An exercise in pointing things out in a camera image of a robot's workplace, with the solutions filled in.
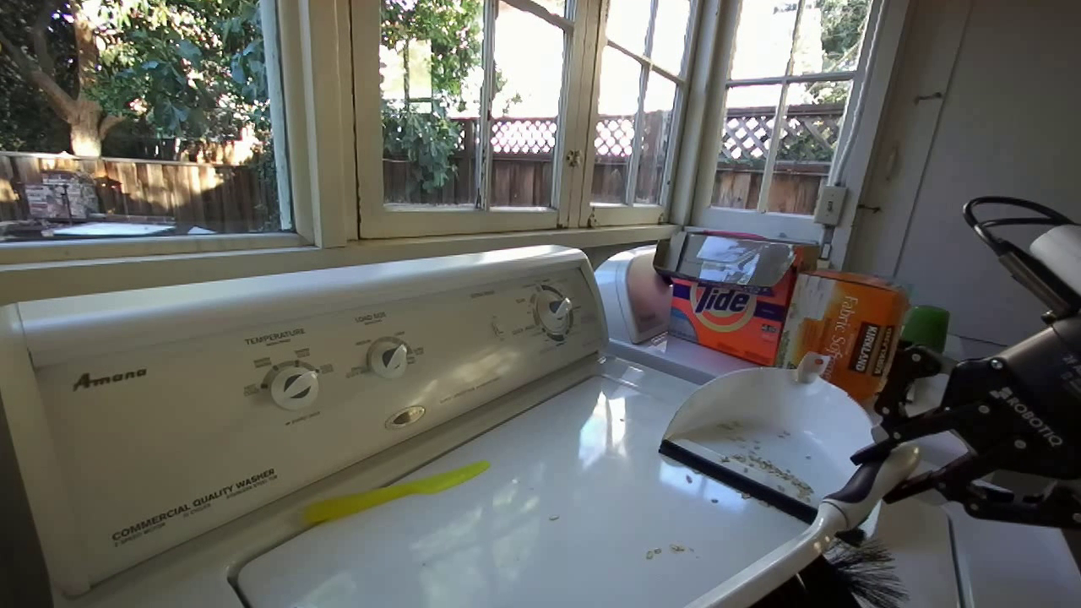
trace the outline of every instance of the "green foliage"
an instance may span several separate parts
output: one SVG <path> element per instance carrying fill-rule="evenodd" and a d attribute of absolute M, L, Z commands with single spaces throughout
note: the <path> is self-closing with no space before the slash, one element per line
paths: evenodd
<path fill-rule="evenodd" d="M 238 142 L 244 127 L 269 142 L 258 15 L 260 0 L 4 0 L 0 145 L 66 127 L 78 97 L 102 105 L 98 134 L 122 125 L 192 151 Z"/>
<path fill-rule="evenodd" d="M 223 145 L 247 125 L 269 142 L 258 0 L 107 4 L 90 95 L 158 139 Z"/>
<path fill-rule="evenodd" d="M 383 105 L 383 154 L 411 165 L 409 201 L 434 201 L 455 178 L 454 154 L 463 151 L 463 127 L 445 118 L 463 105 L 468 73 L 479 61 L 479 0 L 385 0 L 383 47 L 434 47 L 434 100 L 430 108 Z"/>
<path fill-rule="evenodd" d="M 383 108 L 383 154 L 409 161 L 409 201 L 440 195 L 455 178 L 455 151 L 463 127 L 444 111 Z"/>
<path fill-rule="evenodd" d="M 845 68 L 860 54 L 870 0 L 817 0 L 820 6 L 820 51 L 827 68 Z"/>
<path fill-rule="evenodd" d="M 817 0 L 826 72 L 852 72 L 863 51 L 870 0 Z M 845 85 L 809 85 L 826 105 L 845 105 Z"/>
<path fill-rule="evenodd" d="M 440 105 L 455 105 L 471 68 L 479 61 L 479 0 L 385 0 L 383 47 L 434 44 L 434 87 Z"/>

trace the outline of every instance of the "washing machine control panel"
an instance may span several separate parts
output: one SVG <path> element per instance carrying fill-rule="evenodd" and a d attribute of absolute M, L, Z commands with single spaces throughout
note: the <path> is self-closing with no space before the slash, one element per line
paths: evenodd
<path fill-rule="evenodd" d="M 4 404 L 30 412 L 26 488 L 66 479 L 34 505 L 70 596 L 606 340 L 593 263 L 564 246 L 66 296 L 8 322 L 34 392 Z"/>

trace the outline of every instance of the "window pane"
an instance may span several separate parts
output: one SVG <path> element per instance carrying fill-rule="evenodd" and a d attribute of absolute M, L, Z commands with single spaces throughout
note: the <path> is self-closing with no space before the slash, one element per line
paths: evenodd
<path fill-rule="evenodd" d="M 4 4 L 0 242 L 291 225 L 268 59 L 258 0 Z"/>
<path fill-rule="evenodd" d="M 490 203 L 549 206 L 564 78 L 564 32 L 525 15 L 497 22 Z"/>
<path fill-rule="evenodd" d="M 601 118 L 595 131 L 595 201 L 659 201 L 674 108 L 677 82 L 647 72 L 614 47 L 606 51 Z"/>
<path fill-rule="evenodd" d="M 689 0 L 662 0 L 656 10 L 653 61 L 679 73 L 686 54 Z"/>
<path fill-rule="evenodd" d="M 638 118 L 638 175 L 637 201 L 662 201 L 662 175 L 669 161 L 669 118 L 677 105 L 677 85 L 662 73 L 650 73 L 647 111 Z"/>
<path fill-rule="evenodd" d="M 804 6 L 793 73 L 855 72 L 870 0 L 817 0 Z"/>
<path fill-rule="evenodd" d="M 647 54 L 650 15 L 656 0 L 612 0 L 610 10 L 610 41 Z"/>
<path fill-rule="evenodd" d="M 630 165 L 637 161 L 637 118 L 642 65 L 606 51 L 601 116 L 595 131 L 595 201 L 625 203 Z"/>
<path fill-rule="evenodd" d="M 733 78 L 855 72 L 870 0 L 744 4 Z"/>
<path fill-rule="evenodd" d="M 385 0 L 385 203 L 551 203 L 564 32 L 509 4 L 485 32 L 485 6 Z"/>
<path fill-rule="evenodd" d="M 754 0 L 741 10 L 733 78 L 775 78 L 787 68 L 787 51 L 793 41 L 796 4 L 787 0 Z"/>
<path fill-rule="evenodd" d="M 852 82 L 792 85 L 787 105 L 780 95 L 780 85 L 729 90 L 713 206 L 814 213 Z"/>
<path fill-rule="evenodd" d="M 479 4 L 383 4 L 385 203 L 476 203 L 479 51 Z"/>

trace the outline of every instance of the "window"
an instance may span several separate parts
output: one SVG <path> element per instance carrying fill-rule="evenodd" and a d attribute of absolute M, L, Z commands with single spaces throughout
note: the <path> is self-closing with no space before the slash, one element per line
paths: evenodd
<path fill-rule="evenodd" d="M 357 154 L 361 234 L 606 225 L 593 203 L 650 203 L 610 223 L 662 223 L 694 6 L 383 0 L 380 100 L 361 100 L 383 148 Z"/>
<path fill-rule="evenodd" d="M 866 24 L 870 0 L 744 4 L 713 206 L 814 213 Z"/>
<path fill-rule="evenodd" d="M 667 201 L 694 6 L 694 0 L 612 4 L 595 125 L 595 203 L 659 206 Z"/>
<path fill-rule="evenodd" d="M 855 131 L 863 145 L 876 134 L 892 47 L 878 47 L 878 0 L 736 0 L 723 10 L 718 87 L 700 151 L 697 223 L 749 230 L 792 240 L 830 240 L 834 223 L 814 223 L 820 185 L 860 195 L 855 171 L 870 151 L 852 159 Z"/>
<path fill-rule="evenodd" d="M 555 230 L 637 242 L 729 213 L 812 225 L 814 181 L 847 159 L 878 6 L 12 0 L 0 263 Z"/>
<path fill-rule="evenodd" d="M 286 234 L 275 4 L 0 6 L 0 242 Z"/>

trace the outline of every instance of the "brand logo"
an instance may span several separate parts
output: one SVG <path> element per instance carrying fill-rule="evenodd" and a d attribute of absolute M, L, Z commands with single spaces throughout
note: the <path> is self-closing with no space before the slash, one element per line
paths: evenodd
<path fill-rule="evenodd" d="M 129 367 L 129 371 L 116 371 L 116 376 L 80 371 L 80 376 L 76 377 L 70 392 L 88 392 L 88 389 L 102 389 L 102 385 L 133 382 L 133 377 L 144 377 L 144 367 Z"/>
<path fill-rule="evenodd" d="M 1018 412 L 1018 419 L 1025 419 L 1048 445 L 1063 445 L 1063 439 L 1031 410 L 1025 404 L 1009 385 L 997 389 L 997 392 L 988 392 L 989 398 L 1004 403 L 1007 410 Z"/>
<path fill-rule="evenodd" d="M 757 311 L 757 294 L 736 288 L 694 288 L 689 301 L 709 332 L 741 332 Z"/>

